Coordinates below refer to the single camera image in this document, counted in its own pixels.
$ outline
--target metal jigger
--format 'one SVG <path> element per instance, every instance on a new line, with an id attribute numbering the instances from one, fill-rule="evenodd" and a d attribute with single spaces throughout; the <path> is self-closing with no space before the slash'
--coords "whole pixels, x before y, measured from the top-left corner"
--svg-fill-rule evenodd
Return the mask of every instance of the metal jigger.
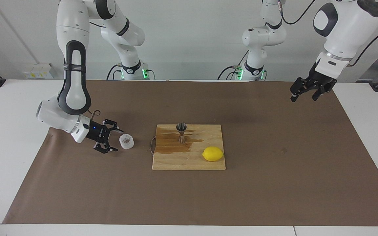
<path id="1" fill-rule="evenodd" d="M 180 137 L 179 137 L 179 143 L 185 143 L 186 142 L 186 139 L 185 139 L 185 131 L 186 131 L 186 128 L 187 128 L 187 125 L 185 123 L 179 123 L 176 125 L 176 130 L 179 132 L 180 134 Z"/>

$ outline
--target white wall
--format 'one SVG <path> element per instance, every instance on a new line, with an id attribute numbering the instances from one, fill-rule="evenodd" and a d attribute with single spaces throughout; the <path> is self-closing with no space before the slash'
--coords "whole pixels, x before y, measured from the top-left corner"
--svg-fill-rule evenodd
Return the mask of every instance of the white wall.
<path id="1" fill-rule="evenodd" d="M 52 63 L 62 75 L 63 56 L 55 31 L 58 2 L 0 0 L 0 12 L 36 59 Z M 309 2 L 287 1 L 287 20 L 296 19 Z M 325 42 L 313 30 L 312 19 L 326 2 L 316 1 L 298 24 L 286 25 L 288 37 L 284 44 L 267 48 L 268 80 L 293 81 L 308 74 Z M 118 4 L 145 31 L 147 39 L 138 53 L 156 72 L 157 79 L 215 79 L 246 52 L 241 42 L 243 31 L 264 25 L 259 15 L 260 0 L 121 0 Z M 98 27 L 90 26 L 90 30 L 87 78 L 103 79 L 119 58 L 101 38 Z M 355 82 L 377 58 L 378 41 L 339 80 Z M 23 63 L 33 63 L 33 58 L 0 17 L 0 74 L 7 79 L 21 79 Z"/>

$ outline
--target white table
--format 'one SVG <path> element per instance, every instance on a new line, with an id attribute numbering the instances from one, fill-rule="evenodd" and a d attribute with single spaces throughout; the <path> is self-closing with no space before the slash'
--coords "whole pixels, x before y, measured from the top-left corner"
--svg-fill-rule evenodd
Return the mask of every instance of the white table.
<path id="1" fill-rule="evenodd" d="M 0 224 L 49 128 L 37 121 L 37 106 L 41 100 L 56 94 L 62 83 L 60 80 L 9 80 L 0 88 Z M 337 84 L 334 91 L 378 167 L 378 93 L 366 84 Z M 0 235 L 6 234 L 378 236 L 378 227 L 0 225 Z"/>

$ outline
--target brown paper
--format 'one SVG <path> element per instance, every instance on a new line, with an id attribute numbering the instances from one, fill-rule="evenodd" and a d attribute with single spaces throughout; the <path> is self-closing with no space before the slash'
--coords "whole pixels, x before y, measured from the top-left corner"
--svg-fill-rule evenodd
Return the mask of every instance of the brown paper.
<path id="1" fill-rule="evenodd" d="M 50 129 L 4 223 L 378 226 L 378 169 L 335 94 L 290 85 L 88 81 L 135 147 Z M 179 122 L 221 124 L 227 170 L 153 171 L 156 125 Z"/>

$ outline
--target yellow lemon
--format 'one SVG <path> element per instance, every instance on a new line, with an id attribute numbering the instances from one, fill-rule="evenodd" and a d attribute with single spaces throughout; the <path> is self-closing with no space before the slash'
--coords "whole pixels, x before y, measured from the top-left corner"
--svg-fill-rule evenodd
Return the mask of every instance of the yellow lemon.
<path id="1" fill-rule="evenodd" d="M 202 156 L 208 161 L 218 161 L 224 156 L 224 153 L 217 147 L 208 147 L 205 148 Z"/>

